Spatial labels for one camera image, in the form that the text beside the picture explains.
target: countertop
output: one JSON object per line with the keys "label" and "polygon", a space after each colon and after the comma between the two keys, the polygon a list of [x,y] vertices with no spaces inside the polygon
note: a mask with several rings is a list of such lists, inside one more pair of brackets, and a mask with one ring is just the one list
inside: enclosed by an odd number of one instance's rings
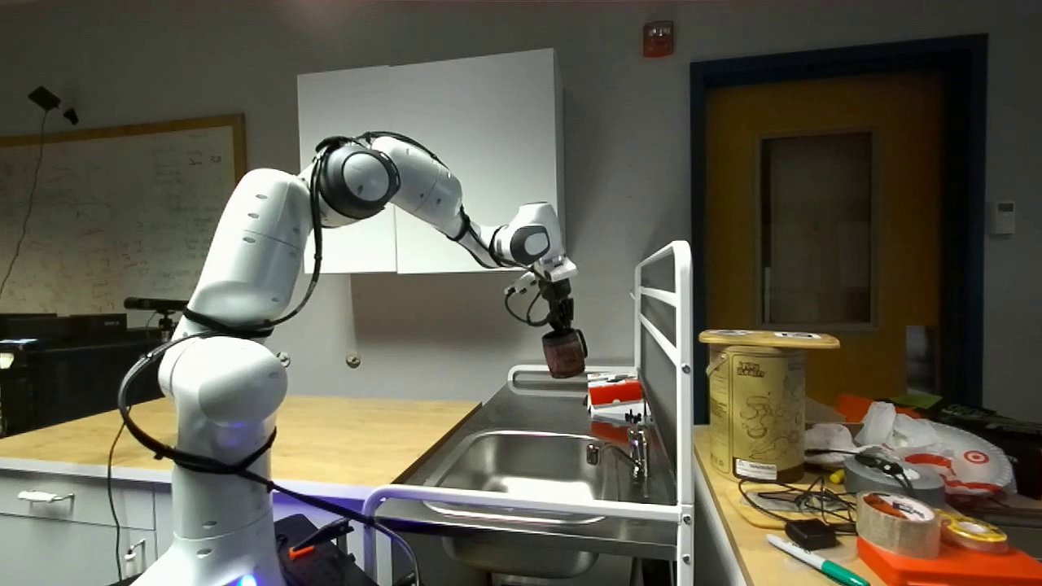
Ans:
{"label": "countertop", "polygon": [[[473,401],[370,401],[290,394],[275,415],[269,474],[275,483],[311,488],[376,488],[449,438],[478,404]],[[132,422],[172,442],[172,401],[132,406]],[[108,451],[120,431],[112,410],[4,438],[0,469],[103,478]],[[170,463],[154,458],[131,433],[112,451],[112,478],[164,483]]]}
{"label": "countertop", "polygon": [[[781,522],[757,514],[740,494],[740,487],[708,465],[705,431],[692,433],[692,463],[696,475],[705,478],[708,500],[718,512],[727,527],[727,541],[734,556],[734,571],[741,571],[745,584],[768,586],[768,584],[799,584],[799,586],[833,586],[833,579],[812,573],[811,566],[791,560],[789,554],[768,547],[768,533],[781,531]],[[844,563],[845,571],[859,573],[869,584],[882,584],[859,556],[856,541],[850,533],[840,538],[840,547],[816,552],[819,556]]]}

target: stainless steel sink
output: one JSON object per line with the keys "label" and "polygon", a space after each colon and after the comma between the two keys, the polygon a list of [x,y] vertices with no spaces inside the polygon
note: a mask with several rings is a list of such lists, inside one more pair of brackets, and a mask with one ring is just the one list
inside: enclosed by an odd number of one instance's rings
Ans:
{"label": "stainless steel sink", "polygon": [[[540,502],[625,502],[630,463],[615,442],[579,433],[484,431],[465,438],[443,469],[438,488],[503,491]],[[594,514],[535,514],[474,506],[430,506],[438,514],[512,524],[591,524]]]}

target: dish rack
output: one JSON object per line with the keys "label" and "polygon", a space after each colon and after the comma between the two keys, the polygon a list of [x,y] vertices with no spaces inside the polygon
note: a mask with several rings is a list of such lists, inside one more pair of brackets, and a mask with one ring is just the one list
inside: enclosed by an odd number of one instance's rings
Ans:
{"label": "dish rack", "polygon": [[[655,428],[675,465],[675,506],[641,502],[544,502],[497,491],[458,491],[430,487],[386,487],[365,500],[361,514],[374,519],[383,502],[426,502],[426,506],[473,506],[502,512],[544,512],[544,514],[602,514],[619,522],[675,524],[675,566],[676,584],[692,584],[692,311],[690,311],[690,246],[670,241],[634,264],[634,364],[591,364],[589,372],[630,372],[645,384]],[[512,389],[525,375],[548,372],[544,364],[518,364],[507,375]],[[365,571],[376,566],[374,538],[365,541]]]}

